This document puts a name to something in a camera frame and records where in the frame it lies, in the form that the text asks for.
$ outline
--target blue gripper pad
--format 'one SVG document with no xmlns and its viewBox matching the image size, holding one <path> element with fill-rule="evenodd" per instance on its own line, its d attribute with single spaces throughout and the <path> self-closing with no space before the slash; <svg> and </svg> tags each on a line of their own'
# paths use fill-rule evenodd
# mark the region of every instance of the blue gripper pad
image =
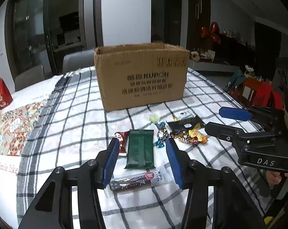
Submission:
<svg viewBox="0 0 288 229">
<path fill-rule="evenodd" d="M 111 153 L 109 154 L 108 160 L 104 167 L 104 174 L 103 174 L 103 180 L 102 180 L 102 185 L 104 187 L 106 187 L 110 183 L 111 177 L 112 177 L 115 165 L 116 165 L 116 161 L 117 161 L 117 157 L 119 153 L 118 139 L 113 138 L 107 150 L 111 150 Z"/>
<path fill-rule="evenodd" d="M 252 119 L 252 115 L 245 109 L 221 107 L 219 115 L 223 118 L 233 119 L 238 121 L 247 121 Z"/>
<path fill-rule="evenodd" d="M 186 189 L 184 175 L 187 172 L 187 163 L 190 161 L 190 158 L 185 151 L 179 150 L 173 138 L 169 138 L 165 143 L 166 153 L 175 182 L 179 185 L 179 188 Z"/>
</svg>

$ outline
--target plaid cloth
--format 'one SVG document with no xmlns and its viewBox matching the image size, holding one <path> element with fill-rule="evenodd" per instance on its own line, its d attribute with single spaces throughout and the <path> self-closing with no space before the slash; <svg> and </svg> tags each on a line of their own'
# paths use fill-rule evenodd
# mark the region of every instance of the plaid cloth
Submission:
<svg viewBox="0 0 288 229">
<path fill-rule="evenodd" d="M 17 214 L 19 223 L 28 206 L 56 166 L 78 168 L 87 160 L 105 150 L 117 131 L 153 129 L 148 112 L 160 116 L 161 121 L 173 121 L 172 115 L 184 110 L 198 114 L 209 121 L 241 127 L 246 132 L 262 130 L 257 124 L 221 118 L 222 106 L 240 107 L 230 96 L 199 73 L 189 69 L 181 100 L 105 112 L 94 67 L 83 73 L 63 77 L 43 108 L 40 120 L 32 131 L 24 149 L 17 182 Z M 205 145 L 192 147 L 176 141 L 186 151 L 209 168 L 229 166 L 241 180 L 262 215 L 272 203 L 264 173 L 237 163 L 238 156 L 231 143 L 210 137 Z M 155 166 L 164 165 L 172 176 L 165 148 L 154 149 Z M 143 170 L 125 170 L 126 157 L 119 156 L 113 176 L 142 173 Z M 72 192 L 74 228 L 79 228 L 77 187 Z M 175 182 L 129 194 L 107 198 L 98 190 L 99 201 L 107 228 L 179 228 L 187 199 L 187 190 Z M 212 227 L 213 187 L 209 187 L 207 227 Z"/>
</svg>

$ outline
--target red circular logo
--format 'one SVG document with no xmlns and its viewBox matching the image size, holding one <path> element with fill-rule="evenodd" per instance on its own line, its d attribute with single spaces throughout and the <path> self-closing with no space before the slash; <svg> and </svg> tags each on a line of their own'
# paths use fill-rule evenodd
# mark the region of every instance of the red circular logo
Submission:
<svg viewBox="0 0 288 229">
<path fill-rule="evenodd" d="M 148 180 L 151 180 L 152 178 L 154 178 L 155 174 L 153 172 L 147 172 L 145 174 L 145 177 L 148 179 Z"/>
</svg>

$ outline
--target gray chair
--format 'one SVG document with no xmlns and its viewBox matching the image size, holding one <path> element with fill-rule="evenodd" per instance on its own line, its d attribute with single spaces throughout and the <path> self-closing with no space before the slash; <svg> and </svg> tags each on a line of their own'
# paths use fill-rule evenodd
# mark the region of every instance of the gray chair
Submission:
<svg viewBox="0 0 288 229">
<path fill-rule="evenodd" d="M 64 56 L 62 73 L 94 66 L 94 49 L 74 52 Z"/>
<path fill-rule="evenodd" d="M 44 70 L 42 65 L 35 66 L 18 76 L 14 80 L 15 90 L 19 91 L 28 86 L 44 81 Z"/>
</svg>

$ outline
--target glass door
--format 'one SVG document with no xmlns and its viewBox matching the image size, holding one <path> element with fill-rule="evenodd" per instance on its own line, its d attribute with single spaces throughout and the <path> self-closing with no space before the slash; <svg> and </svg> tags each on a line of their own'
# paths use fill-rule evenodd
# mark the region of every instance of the glass door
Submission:
<svg viewBox="0 0 288 229">
<path fill-rule="evenodd" d="M 44 33 L 45 0 L 19 0 L 15 3 L 13 29 L 19 74 L 42 65 L 46 78 L 57 74 L 52 55 L 49 55 L 48 35 Z"/>
</svg>

